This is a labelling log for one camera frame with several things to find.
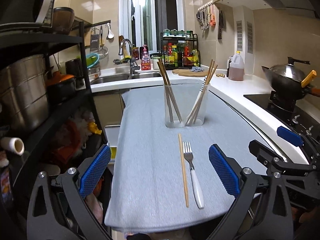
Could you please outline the white handled fork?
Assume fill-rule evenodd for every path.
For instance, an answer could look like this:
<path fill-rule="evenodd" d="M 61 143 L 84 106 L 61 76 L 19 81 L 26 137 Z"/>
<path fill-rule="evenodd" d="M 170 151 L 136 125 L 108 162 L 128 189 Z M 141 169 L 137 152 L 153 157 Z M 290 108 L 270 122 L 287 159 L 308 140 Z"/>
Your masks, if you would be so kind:
<path fill-rule="evenodd" d="M 189 141 L 183 142 L 183 155 L 185 160 L 189 163 L 190 175 L 191 175 L 191 183 L 193 187 L 194 198 L 197 207 L 201 210 L 204 208 L 204 197 L 201 189 L 201 185 L 199 179 L 197 177 L 195 167 L 193 165 L 193 152 L 191 149 L 191 144 Z"/>

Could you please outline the white striped handle knife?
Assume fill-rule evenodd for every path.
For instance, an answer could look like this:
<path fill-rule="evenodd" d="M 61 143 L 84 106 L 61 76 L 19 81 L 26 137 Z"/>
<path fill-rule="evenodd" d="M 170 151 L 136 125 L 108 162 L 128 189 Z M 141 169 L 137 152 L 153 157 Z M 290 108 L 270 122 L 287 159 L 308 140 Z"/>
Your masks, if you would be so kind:
<path fill-rule="evenodd" d="M 207 75 L 204 77 L 204 80 L 203 80 L 202 85 L 200 87 L 200 91 L 199 91 L 198 96 L 197 96 L 197 100 L 199 99 L 199 97 L 201 96 L 201 94 L 203 92 L 204 86 L 206 85 L 206 80 L 207 80 Z"/>

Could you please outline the black gas stove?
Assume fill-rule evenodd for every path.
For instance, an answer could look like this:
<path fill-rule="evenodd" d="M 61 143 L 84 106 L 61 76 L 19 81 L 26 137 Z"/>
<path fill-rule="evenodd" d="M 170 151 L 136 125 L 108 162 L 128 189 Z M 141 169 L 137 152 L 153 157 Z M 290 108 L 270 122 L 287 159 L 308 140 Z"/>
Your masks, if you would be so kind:
<path fill-rule="evenodd" d="M 314 119 L 301 108 L 295 106 L 293 112 L 284 110 L 273 103 L 269 94 L 247 94 L 245 98 L 272 114 L 282 123 L 289 126 L 293 131 L 310 135 L 319 142 L 319 121 Z"/>

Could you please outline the white paper roll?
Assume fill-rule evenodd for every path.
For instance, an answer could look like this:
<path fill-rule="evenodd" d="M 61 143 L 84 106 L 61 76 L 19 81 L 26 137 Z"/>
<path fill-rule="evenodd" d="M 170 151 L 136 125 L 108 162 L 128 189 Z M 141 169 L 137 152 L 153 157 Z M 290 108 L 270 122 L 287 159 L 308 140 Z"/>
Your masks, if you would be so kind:
<path fill-rule="evenodd" d="M 3 137 L 1 146 L 14 154 L 22 155 L 24 153 L 24 143 L 20 138 Z"/>

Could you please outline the oil jug with yellow cap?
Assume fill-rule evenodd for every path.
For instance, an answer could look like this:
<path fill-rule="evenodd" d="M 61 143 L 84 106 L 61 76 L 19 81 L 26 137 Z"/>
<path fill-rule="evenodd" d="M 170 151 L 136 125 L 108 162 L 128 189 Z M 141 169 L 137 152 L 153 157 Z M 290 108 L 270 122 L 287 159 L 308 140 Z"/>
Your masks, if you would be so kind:
<path fill-rule="evenodd" d="M 245 64 L 240 55 L 240 51 L 236 51 L 236 53 L 233 55 L 232 60 L 229 64 L 228 78 L 233 81 L 243 81 L 244 70 L 245 70 Z"/>

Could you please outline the grey table cloth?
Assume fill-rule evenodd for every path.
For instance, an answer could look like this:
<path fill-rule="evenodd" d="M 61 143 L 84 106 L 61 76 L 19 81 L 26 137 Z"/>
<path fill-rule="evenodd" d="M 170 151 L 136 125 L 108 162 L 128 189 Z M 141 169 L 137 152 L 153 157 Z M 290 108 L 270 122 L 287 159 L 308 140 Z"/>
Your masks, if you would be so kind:
<path fill-rule="evenodd" d="M 207 96 L 201 126 L 168 128 L 162 86 L 124 93 L 111 199 L 104 220 L 107 226 L 125 232 L 169 231 L 224 214 L 234 198 L 209 161 L 212 144 L 240 166 L 266 173 L 248 150 L 250 141 L 261 140 L 260 135 L 219 97 L 213 93 Z M 183 183 L 190 181 L 190 176 L 182 174 L 179 140 L 191 144 L 204 196 L 202 209 L 193 194 L 184 194 Z"/>

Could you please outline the white trash bin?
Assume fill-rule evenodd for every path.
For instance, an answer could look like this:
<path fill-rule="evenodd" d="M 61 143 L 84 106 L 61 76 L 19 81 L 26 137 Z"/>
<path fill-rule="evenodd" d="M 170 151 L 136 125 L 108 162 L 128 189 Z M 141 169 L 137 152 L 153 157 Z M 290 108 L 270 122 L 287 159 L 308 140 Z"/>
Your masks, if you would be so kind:
<path fill-rule="evenodd" d="M 111 148 L 111 160 L 110 160 L 111 164 L 114 164 L 116 160 L 119 131 L 120 131 L 120 125 L 105 126 L 105 137 Z"/>

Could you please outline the orange lidded black pot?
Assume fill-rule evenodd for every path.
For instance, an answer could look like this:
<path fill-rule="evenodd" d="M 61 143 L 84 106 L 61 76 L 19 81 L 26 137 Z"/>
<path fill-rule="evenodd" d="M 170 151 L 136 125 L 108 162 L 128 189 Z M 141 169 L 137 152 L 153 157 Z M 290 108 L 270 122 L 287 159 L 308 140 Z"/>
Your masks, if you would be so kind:
<path fill-rule="evenodd" d="M 51 98 L 65 98 L 75 92 L 75 76 L 53 72 L 52 78 L 46 81 L 46 92 Z"/>

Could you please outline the hanging cleaver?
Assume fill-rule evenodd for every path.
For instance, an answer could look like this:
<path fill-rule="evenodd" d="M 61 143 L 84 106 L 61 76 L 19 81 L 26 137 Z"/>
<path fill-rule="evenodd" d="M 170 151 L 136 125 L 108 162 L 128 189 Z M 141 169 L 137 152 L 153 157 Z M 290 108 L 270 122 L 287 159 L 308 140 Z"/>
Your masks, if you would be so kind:
<path fill-rule="evenodd" d="M 219 25 L 218 25 L 218 33 L 217 33 L 217 39 L 222 39 L 222 30 L 224 28 L 224 21 L 223 21 L 223 11 L 219 11 Z"/>

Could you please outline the black spice rack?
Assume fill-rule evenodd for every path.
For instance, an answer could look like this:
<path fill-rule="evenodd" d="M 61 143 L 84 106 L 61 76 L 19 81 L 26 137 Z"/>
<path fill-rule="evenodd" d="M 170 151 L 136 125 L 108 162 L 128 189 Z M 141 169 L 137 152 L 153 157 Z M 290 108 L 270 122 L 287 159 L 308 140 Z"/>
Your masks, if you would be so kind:
<path fill-rule="evenodd" d="M 161 55 L 166 70 L 199 67 L 201 55 L 198 35 L 192 30 L 163 30 Z"/>

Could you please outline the steel double sink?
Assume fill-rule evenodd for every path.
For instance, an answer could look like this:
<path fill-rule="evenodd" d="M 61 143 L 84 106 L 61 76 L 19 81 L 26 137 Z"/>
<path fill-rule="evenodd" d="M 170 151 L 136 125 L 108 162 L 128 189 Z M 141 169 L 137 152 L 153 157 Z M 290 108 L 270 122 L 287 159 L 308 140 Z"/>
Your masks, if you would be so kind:
<path fill-rule="evenodd" d="M 122 81 L 122 80 L 133 80 L 133 79 L 144 79 L 151 77 L 161 77 L 161 74 L 157 72 L 149 72 L 149 73 L 137 73 L 137 74 L 118 74 L 112 76 L 99 77 L 91 82 L 92 85 L 97 85 L 101 83 L 108 83 L 114 81 Z"/>

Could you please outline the hanging utensil set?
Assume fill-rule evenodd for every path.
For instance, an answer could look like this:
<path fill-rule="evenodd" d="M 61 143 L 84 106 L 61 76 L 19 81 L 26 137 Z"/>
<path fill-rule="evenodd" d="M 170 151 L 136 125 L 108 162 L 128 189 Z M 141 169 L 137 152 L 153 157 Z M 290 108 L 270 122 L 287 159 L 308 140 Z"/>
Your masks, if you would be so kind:
<path fill-rule="evenodd" d="M 216 26 L 213 0 L 199 7 L 196 13 L 196 19 L 201 30 L 207 30 L 209 27 Z"/>

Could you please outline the white jar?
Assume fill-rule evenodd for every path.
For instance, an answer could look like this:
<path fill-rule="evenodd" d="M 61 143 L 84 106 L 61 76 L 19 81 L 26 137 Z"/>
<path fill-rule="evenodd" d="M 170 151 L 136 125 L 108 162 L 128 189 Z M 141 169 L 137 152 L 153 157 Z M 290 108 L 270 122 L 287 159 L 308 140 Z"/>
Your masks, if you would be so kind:
<path fill-rule="evenodd" d="M 159 70 L 159 66 L 158 66 L 158 62 L 161 58 L 160 57 L 154 57 L 152 60 L 153 60 L 153 69 L 154 70 Z"/>

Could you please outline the white hanging ladle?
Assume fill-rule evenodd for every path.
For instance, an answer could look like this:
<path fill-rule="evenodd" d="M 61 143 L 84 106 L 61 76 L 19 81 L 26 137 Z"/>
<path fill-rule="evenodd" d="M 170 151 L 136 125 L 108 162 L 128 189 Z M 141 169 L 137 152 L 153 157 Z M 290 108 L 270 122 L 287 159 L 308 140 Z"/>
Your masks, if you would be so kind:
<path fill-rule="evenodd" d="M 107 26 L 107 28 L 108 28 L 107 39 L 108 39 L 108 40 L 114 39 L 114 33 L 112 32 L 111 23 L 108 22 L 108 23 L 106 24 L 106 26 Z"/>

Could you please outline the window with white frame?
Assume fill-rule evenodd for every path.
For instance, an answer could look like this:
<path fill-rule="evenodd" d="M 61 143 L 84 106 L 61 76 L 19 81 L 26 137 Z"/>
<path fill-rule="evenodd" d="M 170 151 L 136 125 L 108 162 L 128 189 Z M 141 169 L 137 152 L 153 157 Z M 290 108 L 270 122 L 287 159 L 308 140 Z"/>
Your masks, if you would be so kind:
<path fill-rule="evenodd" d="M 183 0 L 119 0 L 119 35 L 135 47 L 161 51 L 165 29 L 185 30 Z"/>

